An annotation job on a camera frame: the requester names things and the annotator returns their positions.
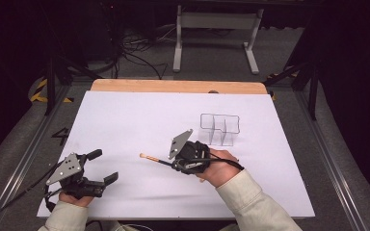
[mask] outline human hand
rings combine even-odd
[[[72,195],[68,195],[65,192],[60,192],[60,194],[59,194],[59,200],[60,201],[63,201],[63,202],[69,203],[69,204],[73,204],[73,205],[77,205],[77,206],[80,206],[80,207],[89,206],[90,202],[92,202],[93,199],[94,199],[94,197],[92,197],[92,196],[83,196],[81,199],[77,199],[76,197],[74,197]]]
[[[210,152],[219,158],[238,162],[236,157],[230,154],[227,150],[215,150],[210,148]],[[196,176],[209,181],[211,185],[213,185],[215,188],[218,188],[239,172],[239,168],[234,167],[226,162],[211,162],[209,168],[207,168],[204,173],[197,173]]]

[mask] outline white paper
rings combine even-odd
[[[201,114],[239,116],[240,133],[227,149],[292,217],[314,217],[304,182],[267,94],[87,91],[60,160],[70,153],[103,155],[87,161],[92,181],[118,171],[119,180],[90,205],[91,218],[234,218],[208,183],[139,157],[168,161],[172,138],[188,129],[198,140]],[[44,201],[38,217],[48,217]]]

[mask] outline metal bracket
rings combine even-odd
[[[46,185],[49,186],[54,184],[58,181],[61,181],[68,176],[74,175],[77,172],[80,172],[82,168],[80,167],[80,162],[77,159],[77,155],[75,153],[71,153],[68,155],[62,164],[55,170],[53,175],[46,181]]]
[[[191,137],[193,131],[194,130],[190,129],[180,134],[179,136],[173,138],[170,149],[170,155],[168,156],[170,160],[174,158],[176,155],[178,155],[182,147],[184,147],[186,141],[188,141],[188,139]]]

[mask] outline gray metal bar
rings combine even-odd
[[[305,113],[305,119],[307,120],[309,127],[311,128],[318,144],[320,145],[322,151],[322,159],[324,165],[329,173],[332,184],[335,187],[338,198],[342,203],[345,213],[347,214],[348,220],[353,227],[353,230],[366,231],[368,228],[360,216],[357,206],[353,200],[353,195],[351,194],[350,188],[334,158],[331,156],[329,148],[326,145],[323,133],[318,126],[317,121],[312,120],[311,115],[307,110],[307,101],[305,95],[302,91],[296,91],[296,98]]]
[[[52,112],[45,116],[40,123],[37,133],[32,138],[28,148],[26,149],[22,159],[20,160],[19,164],[17,165],[15,171],[13,172],[7,186],[2,191],[0,196],[0,208],[2,208],[6,203],[11,201],[19,189],[26,173],[30,165],[32,164],[33,160],[35,159],[36,155],[38,154],[38,150],[41,144],[41,140],[44,134],[47,131],[47,128],[50,125],[50,122],[53,120],[53,117],[57,113],[63,99],[66,97],[66,94],[69,90],[70,86],[60,86],[60,89],[57,93],[56,102],[58,102],[55,107],[53,108]],[[6,210],[2,211],[0,214],[0,223],[5,215]]]

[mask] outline sleeve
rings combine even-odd
[[[39,231],[83,231],[88,215],[88,208],[58,201],[46,224]]]
[[[235,215],[239,228],[246,230],[301,230],[287,212],[242,170],[217,188],[227,208]]]

